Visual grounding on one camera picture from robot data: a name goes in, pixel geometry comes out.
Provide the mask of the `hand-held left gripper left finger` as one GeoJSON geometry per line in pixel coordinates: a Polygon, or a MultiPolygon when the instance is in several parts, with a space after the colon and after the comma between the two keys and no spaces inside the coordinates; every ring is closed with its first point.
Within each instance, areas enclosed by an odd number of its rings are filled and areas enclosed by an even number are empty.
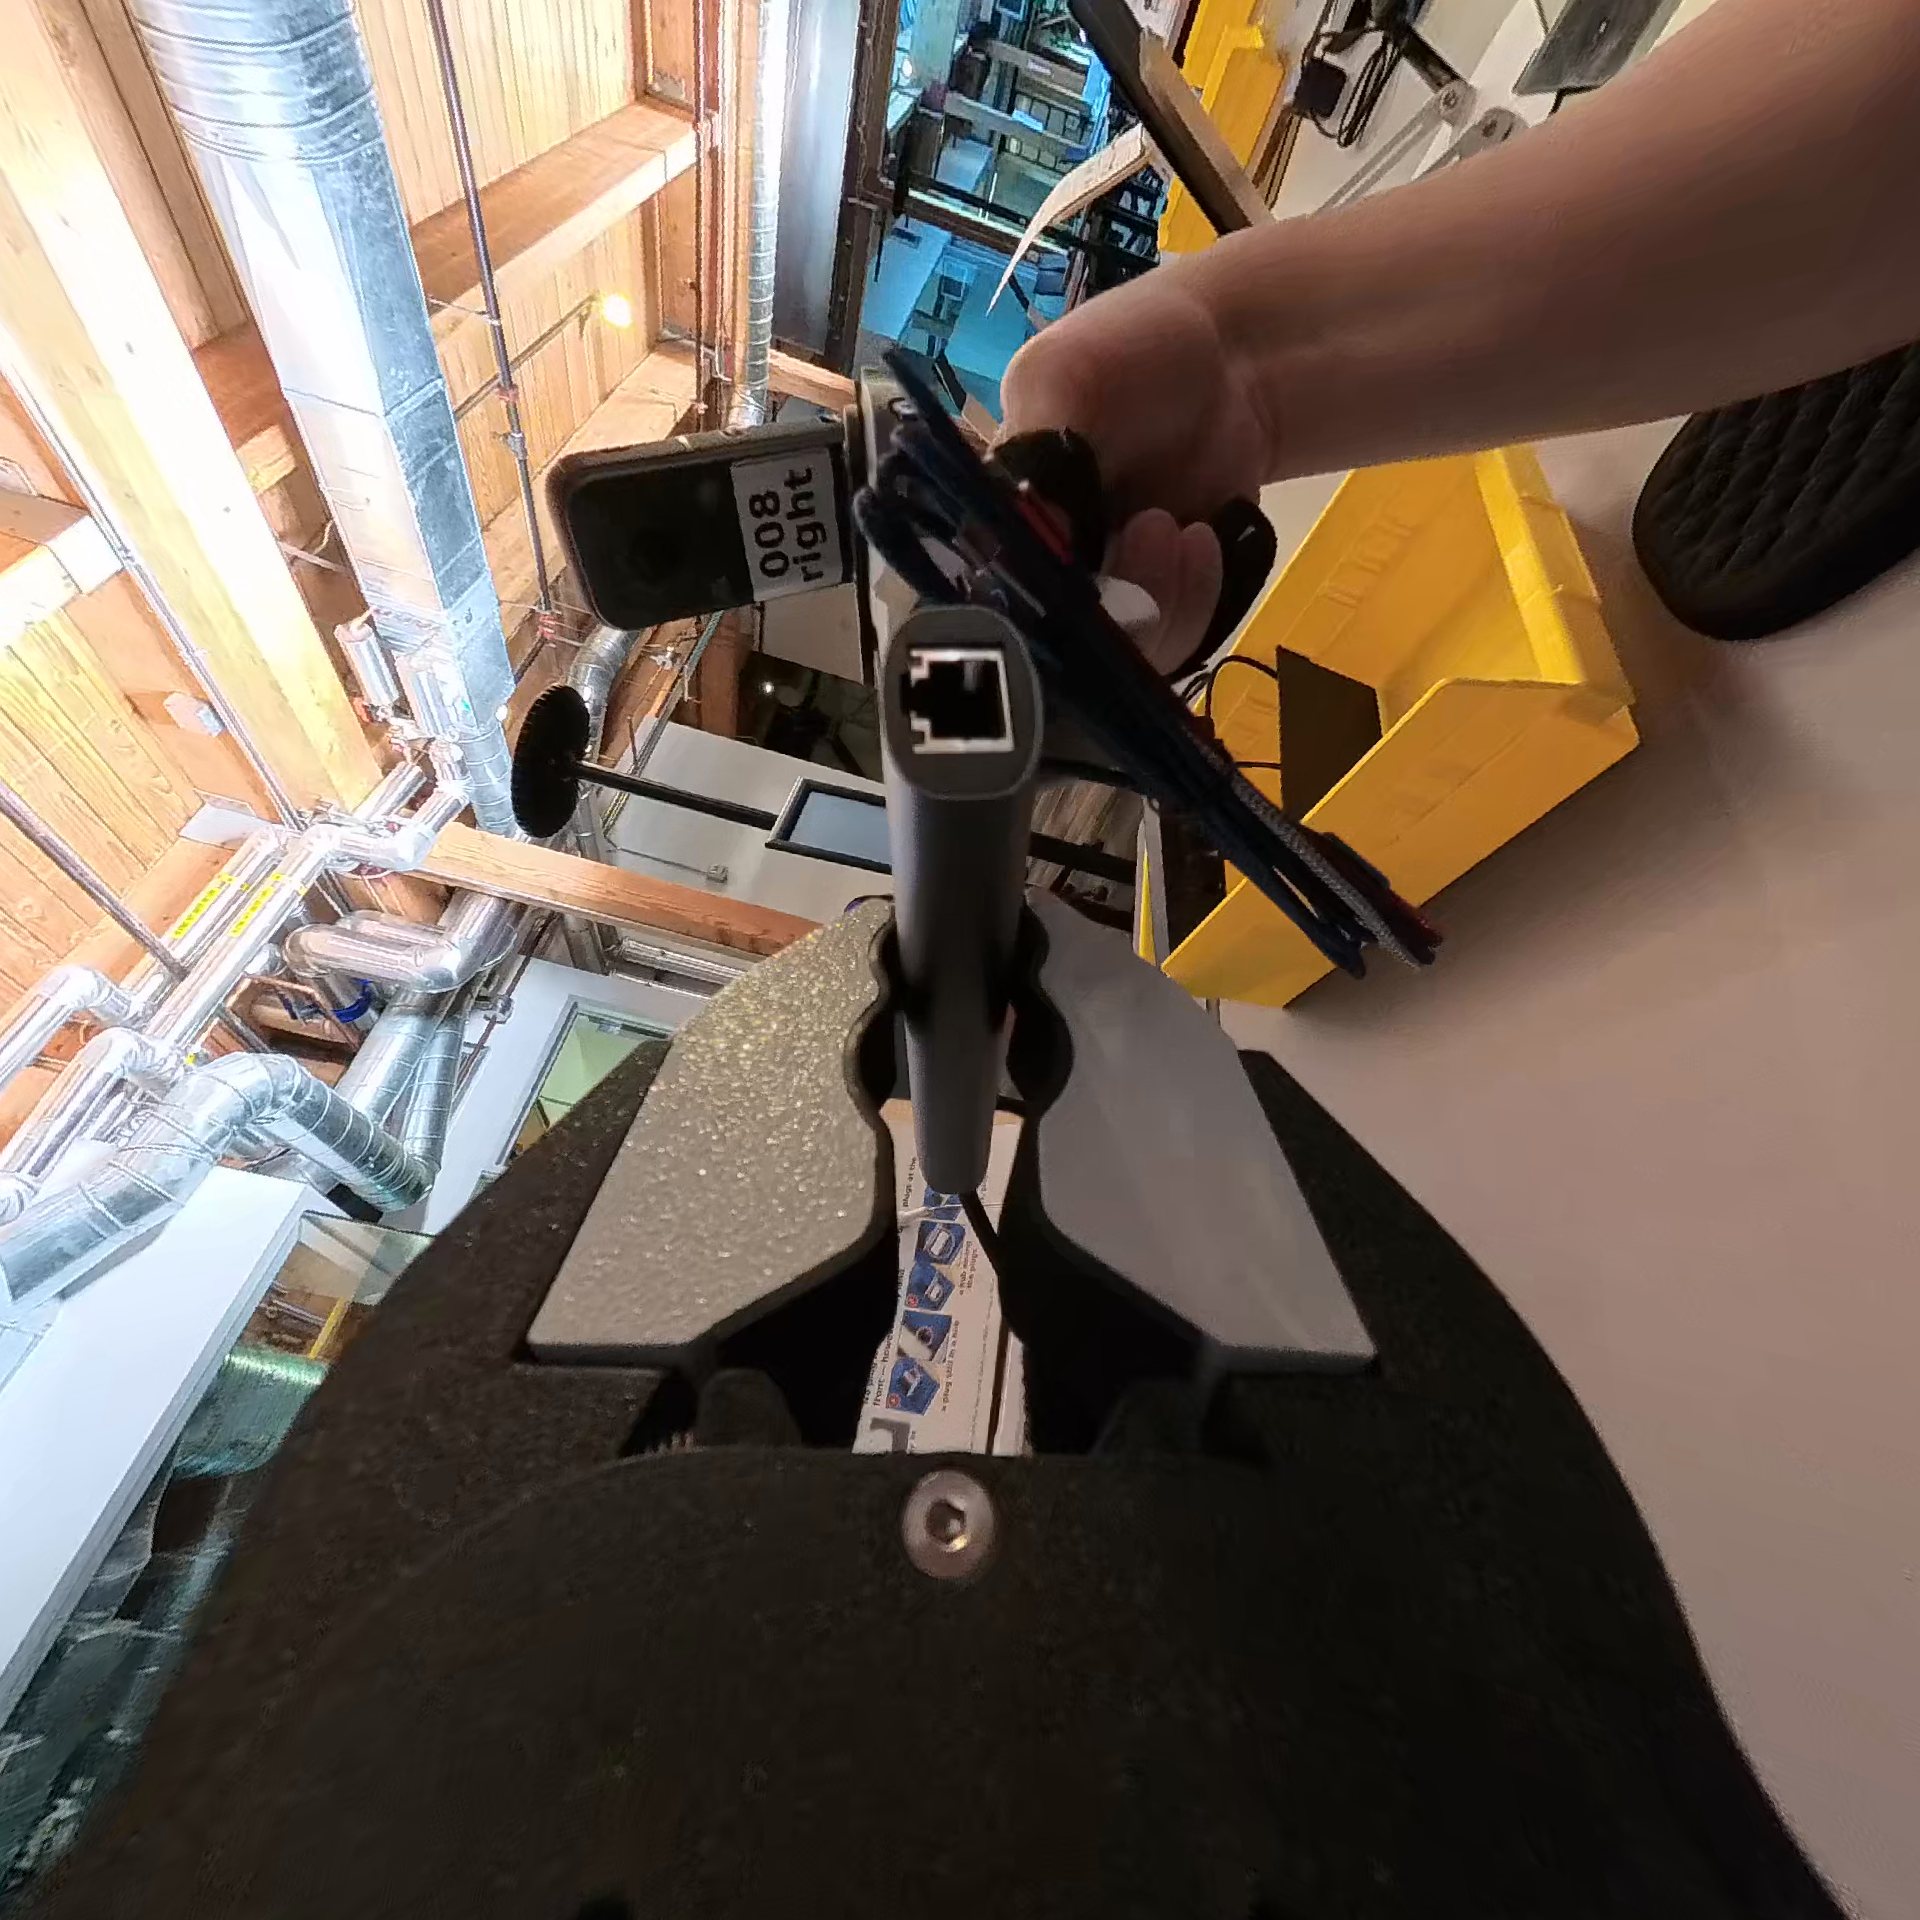
{"type": "Polygon", "coordinates": [[[856,1445],[898,1310],[887,936],[871,896],[673,1038],[531,1314],[531,1364],[761,1370],[809,1445],[856,1445]]]}

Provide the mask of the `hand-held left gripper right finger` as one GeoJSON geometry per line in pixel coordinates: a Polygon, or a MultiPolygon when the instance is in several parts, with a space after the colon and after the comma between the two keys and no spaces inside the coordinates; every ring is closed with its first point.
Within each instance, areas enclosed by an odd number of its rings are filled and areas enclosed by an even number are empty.
{"type": "Polygon", "coordinates": [[[1100,1445],[1134,1390],[1193,1433],[1230,1376],[1366,1370],[1378,1342],[1219,1015],[1062,896],[1027,926],[1004,1201],[1027,1443],[1100,1445]]]}

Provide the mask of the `grey metal USB hub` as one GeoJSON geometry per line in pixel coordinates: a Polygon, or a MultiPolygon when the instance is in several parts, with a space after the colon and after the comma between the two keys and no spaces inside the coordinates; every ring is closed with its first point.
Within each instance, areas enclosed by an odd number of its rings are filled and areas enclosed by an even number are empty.
{"type": "Polygon", "coordinates": [[[988,1176],[1042,774],[1042,675],[992,606],[916,601],[878,660],[893,944],[916,1165],[988,1176]]]}

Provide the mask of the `yellow plastic bin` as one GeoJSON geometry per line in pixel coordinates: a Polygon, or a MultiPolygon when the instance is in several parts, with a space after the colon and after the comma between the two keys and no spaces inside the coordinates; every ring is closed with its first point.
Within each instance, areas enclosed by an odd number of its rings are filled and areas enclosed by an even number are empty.
{"type": "Polygon", "coordinates": [[[1415,910],[1638,743],[1528,446],[1348,475],[1193,710],[1415,910]]]}
{"type": "Polygon", "coordinates": [[[1169,24],[1183,85],[1272,213],[1299,142],[1299,0],[1183,0],[1169,24]]]}

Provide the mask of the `person's right forearm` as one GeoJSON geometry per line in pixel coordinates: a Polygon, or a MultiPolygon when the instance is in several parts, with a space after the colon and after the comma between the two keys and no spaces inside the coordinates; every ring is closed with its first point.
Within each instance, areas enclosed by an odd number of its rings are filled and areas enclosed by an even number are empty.
{"type": "Polygon", "coordinates": [[[1920,3],[1709,3],[1595,99],[1201,255],[1230,487],[1697,415],[1913,343],[1920,3]]]}

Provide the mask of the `black stand pole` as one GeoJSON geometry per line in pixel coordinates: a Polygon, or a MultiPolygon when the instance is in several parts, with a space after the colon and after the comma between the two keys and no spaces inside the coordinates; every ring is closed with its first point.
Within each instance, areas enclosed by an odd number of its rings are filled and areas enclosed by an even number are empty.
{"type": "Polygon", "coordinates": [[[586,721],[586,700],[573,685],[544,689],[525,716],[515,738],[515,818],[525,833],[546,838],[573,823],[586,799],[612,793],[621,802],[673,809],[761,838],[795,779],[861,784],[850,774],[679,726],[663,726],[663,738],[673,743],[673,759],[691,743],[691,767],[651,779],[640,768],[594,759],[586,721]]]}

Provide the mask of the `instruction poster board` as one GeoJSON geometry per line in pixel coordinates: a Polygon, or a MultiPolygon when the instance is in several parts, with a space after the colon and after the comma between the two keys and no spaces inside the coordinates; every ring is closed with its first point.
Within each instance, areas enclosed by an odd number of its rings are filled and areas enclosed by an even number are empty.
{"type": "Polygon", "coordinates": [[[1015,1350],[969,1202],[910,1181],[898,1310],[878,1342],[856,1453],[1006,1453],[1015,1350]]]}

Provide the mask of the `black framed display screen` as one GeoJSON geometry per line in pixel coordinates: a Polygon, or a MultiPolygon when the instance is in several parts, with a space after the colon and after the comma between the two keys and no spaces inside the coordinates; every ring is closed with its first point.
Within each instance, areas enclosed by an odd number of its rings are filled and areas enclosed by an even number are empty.
{"type": "Polygon", "coordinates": [[[882,789],[795,779],[761,830],[756,901],[834,921],[856,901],[887,894],[893,833],[882,789]]]}

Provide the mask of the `black quilted cushion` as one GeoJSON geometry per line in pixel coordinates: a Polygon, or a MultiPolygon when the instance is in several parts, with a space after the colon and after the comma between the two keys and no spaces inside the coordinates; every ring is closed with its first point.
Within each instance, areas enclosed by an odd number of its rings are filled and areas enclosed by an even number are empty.
{"type": "Polygon", "coordinates": [[[1632,556],[1697,636],[1769,640],[1920,547],[1920,343],[1683,417],[1632,556]]]}

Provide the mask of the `silver ventilation duct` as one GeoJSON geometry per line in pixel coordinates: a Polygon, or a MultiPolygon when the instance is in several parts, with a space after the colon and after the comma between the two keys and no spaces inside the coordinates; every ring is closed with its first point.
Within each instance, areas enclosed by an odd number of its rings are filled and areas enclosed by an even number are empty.
{"type": "Polygon", "coordinates": [[[133,24],[409,716],[515,838],[515,660],[356,11],[133,0],[133,24]]]}
{"type": "Polygon", "coordinates": [[[409,1207],[440,1181],[430,1149],[388,1136],[304,1066],[224,1058],[190,1070],[106,1165],[0,1229],[6,1302],[39,1310],[161,1229],[238,1136],[304,1157],[376,1207],[409,1207]]]}

